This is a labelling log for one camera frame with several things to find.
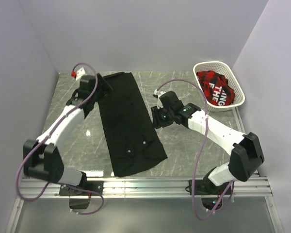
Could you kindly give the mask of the black long sleeve shirt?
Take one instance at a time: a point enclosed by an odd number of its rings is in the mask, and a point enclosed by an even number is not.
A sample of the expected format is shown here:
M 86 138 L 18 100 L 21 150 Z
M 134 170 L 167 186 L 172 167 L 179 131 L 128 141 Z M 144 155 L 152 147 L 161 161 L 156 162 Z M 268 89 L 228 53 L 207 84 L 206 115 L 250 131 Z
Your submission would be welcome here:
M 131 176 L 167 159 L 133 74 L 104 78 L 112 91 L 98 106 L 114 175 Z

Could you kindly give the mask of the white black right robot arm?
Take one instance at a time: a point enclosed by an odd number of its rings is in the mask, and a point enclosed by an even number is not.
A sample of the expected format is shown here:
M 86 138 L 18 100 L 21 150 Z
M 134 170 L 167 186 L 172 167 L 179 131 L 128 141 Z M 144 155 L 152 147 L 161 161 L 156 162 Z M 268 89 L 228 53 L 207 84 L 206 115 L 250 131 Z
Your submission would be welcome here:
M 256 134 L 236 131 L 208 116 L 192 103 L 177 109 L 154 106 L 151 112 L 154 128 L 164 128 L 173 123 L 183 125 L 205 135 L 230 156 L 229 162 L 213 168 L 205 175 L 202 187 L 208 194 L 215 194 L 222 185 L 233 180 L 248 181 L 265 161 Z

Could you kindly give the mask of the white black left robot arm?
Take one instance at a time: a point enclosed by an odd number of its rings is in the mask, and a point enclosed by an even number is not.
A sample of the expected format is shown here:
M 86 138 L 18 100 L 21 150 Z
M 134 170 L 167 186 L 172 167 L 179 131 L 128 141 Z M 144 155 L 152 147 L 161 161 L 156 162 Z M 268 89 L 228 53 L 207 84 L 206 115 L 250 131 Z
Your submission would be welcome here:
M 60 151 L 68 136 L 93 110 L 95 103 L 111 91 L 111 86 L 100 73 L 83 75 L 79 88 L 73 92 L 55 122 L 38 138 L 24 143 L 24 174 L 49 183 L 67 184 L 76 195 L 85 194 L 88 189 L 86 173 L 65 166 Z

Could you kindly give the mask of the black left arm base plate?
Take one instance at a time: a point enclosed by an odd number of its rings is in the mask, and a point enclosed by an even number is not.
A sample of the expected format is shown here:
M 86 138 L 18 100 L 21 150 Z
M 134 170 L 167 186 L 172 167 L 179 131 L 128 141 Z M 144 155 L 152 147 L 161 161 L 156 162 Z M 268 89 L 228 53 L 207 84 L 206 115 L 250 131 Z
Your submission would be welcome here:
M 91 199 L 94 197 L 101 198 L 100 206 L 95 211 L 93 211 L 96 213 L 103 207 L 104 204 L 104 198 L 102 196 L 103 185 L 103 181 L 88 181 L 85 188 L 63 184 L 60 187 L 59 196 L 69 198 L 68 204 L 70 210 L 81 215 L 90 214 L 90 212 L 85 213 L 81 211 L 85 211 L 90 207 Z

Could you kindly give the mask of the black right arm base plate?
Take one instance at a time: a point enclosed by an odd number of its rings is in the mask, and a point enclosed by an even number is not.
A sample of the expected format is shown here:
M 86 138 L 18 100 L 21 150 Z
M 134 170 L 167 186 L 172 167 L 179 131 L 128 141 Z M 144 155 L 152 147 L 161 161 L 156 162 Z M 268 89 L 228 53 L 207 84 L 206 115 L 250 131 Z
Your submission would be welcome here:
M 228 184 L 229 182 L 221 186 L 210 184 L 208 188 L 205 187 L 203 180 L 195 180 L 194 194 L 201 196 L 200 203 L 202 207 L 208 211 L 215 206 Z

